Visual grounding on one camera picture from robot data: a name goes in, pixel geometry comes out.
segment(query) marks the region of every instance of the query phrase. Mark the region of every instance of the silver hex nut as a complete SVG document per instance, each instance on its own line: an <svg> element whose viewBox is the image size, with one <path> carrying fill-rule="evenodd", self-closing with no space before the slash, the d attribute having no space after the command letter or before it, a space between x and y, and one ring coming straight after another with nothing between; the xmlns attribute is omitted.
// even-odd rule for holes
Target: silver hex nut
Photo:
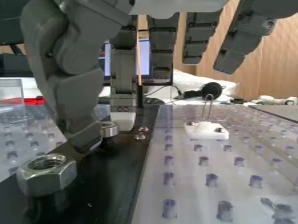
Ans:
<svg viewBox="0 0 298 224"><path fill-rule="evenodd" d="M28 161L16 173L20 190L29 197L42 197L64 190L76 176L76 161L56 153Z"/></svg>

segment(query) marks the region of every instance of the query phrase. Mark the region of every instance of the threaded hole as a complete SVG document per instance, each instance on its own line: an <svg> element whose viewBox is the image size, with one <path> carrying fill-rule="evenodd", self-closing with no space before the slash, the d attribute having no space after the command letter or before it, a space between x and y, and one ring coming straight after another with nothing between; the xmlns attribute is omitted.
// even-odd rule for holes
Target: threaded hole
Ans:
<svg viewBox="0 0 298 224"><path fill-rule="evenodd" d="M28 164L29 169L32 170L46 170L60 166L64 163L62 158L38 158Z"/></svg>

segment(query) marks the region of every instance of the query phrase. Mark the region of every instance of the black wire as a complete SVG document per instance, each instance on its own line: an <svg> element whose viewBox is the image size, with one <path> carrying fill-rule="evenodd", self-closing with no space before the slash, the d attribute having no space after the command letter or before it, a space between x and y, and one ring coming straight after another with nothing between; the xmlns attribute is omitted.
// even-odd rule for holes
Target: black wire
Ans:
<svg viewBox="0 0 298 224"><path fill-rule="evenodd" d="M146 94L145 96L150 96L152 94L154 94L156 92L158 92L161 89L164 89L168 86L162 86L160 89L157 89L153 93Z"/></svg>
<svg viewBox="0 0 298 224"><path fill-rule="evenodd" d="M153 93L156 93L156 92L158 92L161 89L164 89L165 87L169 87L169 86L162 86L160 89L157 89ZM180 89L178 89L178 87L177 86L170 86L170 87L174 87L176 89L177 89L177 91L178 91L178 94L181 95L182 94L182 92L180 91Z"/></svg>

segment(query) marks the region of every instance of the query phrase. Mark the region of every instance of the screw head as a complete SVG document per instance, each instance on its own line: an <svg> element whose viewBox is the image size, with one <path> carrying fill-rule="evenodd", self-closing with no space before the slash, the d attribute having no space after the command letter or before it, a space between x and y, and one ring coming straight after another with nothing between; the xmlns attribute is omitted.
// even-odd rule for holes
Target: screw head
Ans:
<svg viewBox="0 0 298 224"><path fill-rule="evenodd" d="M138 134L134 135L134 140L142 141L145 139L146 139L146 136L142 134L142 132L140 132Z"/></svg>
<svg viewBox="0 0 298 224"><path fill-rule="evenodd" d="M140 132L149 132L149 128L146 126L142 126L138 128Z"/></svg>
<svg viewBox="0 0 298 224"><path fill-rule="evenodd" d="M217 128L217 129L214 130L214 132L223 133L225 131L223 131L223 128Z"/></svg>

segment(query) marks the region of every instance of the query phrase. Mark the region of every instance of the gray robot arm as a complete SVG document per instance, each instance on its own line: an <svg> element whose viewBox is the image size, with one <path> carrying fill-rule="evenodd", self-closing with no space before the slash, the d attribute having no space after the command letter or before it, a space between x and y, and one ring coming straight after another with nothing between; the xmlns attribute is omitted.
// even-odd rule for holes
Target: gray robot arm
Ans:
<svg viewBox="0 0 298 224"><path fill-rule="evenodd" d="M98 67L110 40L112 118L120 126L136 114L136 16L148 14L156 81L169 79L178 13L187 14L183 63L197 64L215 32L226 0L32 0L21 16L25 49L38 89L57 126L76 149L88 153L101 142L93 108L102 89ZM298 11L297 0L241 0L214 69L231 74L245 55L273 31L275 20ZM133 122L125 129L132 129Z"/></svg>
<svg viewBox="0 0 298 224"><path fill-rule="evenodd" d="M132 3L32 0L21 16L25 49L57 126L78 151L101 142L93 108L102 89L98 52L129 22Z"/></svg>

